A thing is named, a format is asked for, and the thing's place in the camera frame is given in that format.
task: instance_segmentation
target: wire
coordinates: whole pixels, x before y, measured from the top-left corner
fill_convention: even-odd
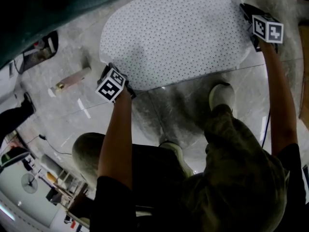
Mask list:
[[[45,140],[45,141],[49,144],[49,146],[50,146],[55,152],[57,152],[58,154],[61,154],[61,155],[72,155],[71,153],[62,153],[62,152],[59,152],[58,150],[56,150],[54,147],[51,146],[51,144],[48,142],[48,140],[46,139],[46,137],[45,137],[45,136],[42,136],[41,134],[39,134],[38,136],[34,137],[32,140],[30,140],[28,143],[26,143],[26,145],[30,144],[34,139],[36,139],[36,138],[38,138],[38,137],[41,138],[41,139],[43,139],[43,140]]]
[[[49,146],[55,151],[57,152],[58,154],[61,154],[61,155],[72,155],[71,153],[62,153],[62,152],[59,152],[58,150],[56,150],[54,147],[51,146],[51,144],[47,141],[46,139],[46,142],[49,144]]]
[[[30,144],[34,139],[38,138],[39,136],[34,137],[32,140],[30,140],[26,145]]]
[[[13,59],[13,61],[14,61],[14,65],[15,65],[15,69],[16,69],[17,73],[21,75],[22,73],[20,73],[20,72],[18,71],[17,67],[16,67],[15,59]]]
[[[269,110],[269,113],[268,113],[268,119],[267,119],[267,124],[266,124],[266,128],[265,128],[264,139],[263,139],[263,142],[262,142],[262,148],[264,147],[264,143],[265,143],[265,140],[266,140],[269,119],[270,119],[270,110]]]

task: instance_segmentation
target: white perforated board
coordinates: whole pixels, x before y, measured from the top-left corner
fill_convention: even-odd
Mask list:
[[[117,10],[101,36],[135,90],[150,90],[236,68],[251,44],[232,0],[134,0]]]

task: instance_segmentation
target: marble floor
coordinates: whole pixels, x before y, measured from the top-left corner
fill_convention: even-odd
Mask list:
[[[85,132],[105,133],[113,105],[106,103],[94,90],[104,68],[98,58],[102,29],[108,18],[132,0],[118,0],[109,6],[85,14],[59,28],[59,51],[51,59],[31,68],[20,78],[16,94],[22,100],[28,91],[37,108],[36,114],[18,128],[30,142],[38,134],[45,135],[58,151],[70,153],[78,136]],[[301,0],[243,0],[269,11],[284,23],[284,43],[279,55],[289,80],[299,114],[303,78],[303,54],[298,23],[309,19],[309,3]],[[92,72],[78,84],[51,98],[48,88],[64,77],[81,69],[88,56]],[[133,101],[133,143],[159,145],[164,140],[178,143],[185,161],[196,172],[204,170],[205,147],[203,136],[205,119],[210,112],[208,93],[221,81],[232,84],[236,92],[236,117],[243,121],[262,141],[269,111],[267,72],[261,53],[251,48],[248,57],[235,70],[210,74],[166,87],[141,92]],[[309,132],[297,120],[298,140],[302,163],[309,163]],[[270,151],[270,127],[265,150]],[[56,153],[46,141],[36,138],[29,148],[40,157],[47,154],[62,167],[79,176],[70,155]]]

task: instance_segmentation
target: black and white marker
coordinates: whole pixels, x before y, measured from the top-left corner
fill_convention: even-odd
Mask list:
[[[283,42],[283,24],[268,15],[252,15],[253,34],[268,43]]]
[[[111,68],[98,86],[96,93],[107,102],[112,103],[124,89],[124,86],[125,78],[114,68]]]

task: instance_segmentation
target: man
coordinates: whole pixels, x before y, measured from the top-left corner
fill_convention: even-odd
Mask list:
[[[34,113],[35,113],[35,107],[27,92],[24,93],[24,101],[21,103],[20,107],[9,109],[1,113],[0,147],[2,145],[5,136],[14,131]]]
[[[233,117],[230,84],[217,85],[205,121],[206,168],[191,176],[175,144],[132,145],[131,98],[124,89],[106,135],[87,133],[73,146],[82,175],[97,185],[92,232],[297,231],[305,191],[294,102],[273,46],[260,40],[260,47],[268,73],[272,154]],[[136,217],[136,210],[152,216]]]

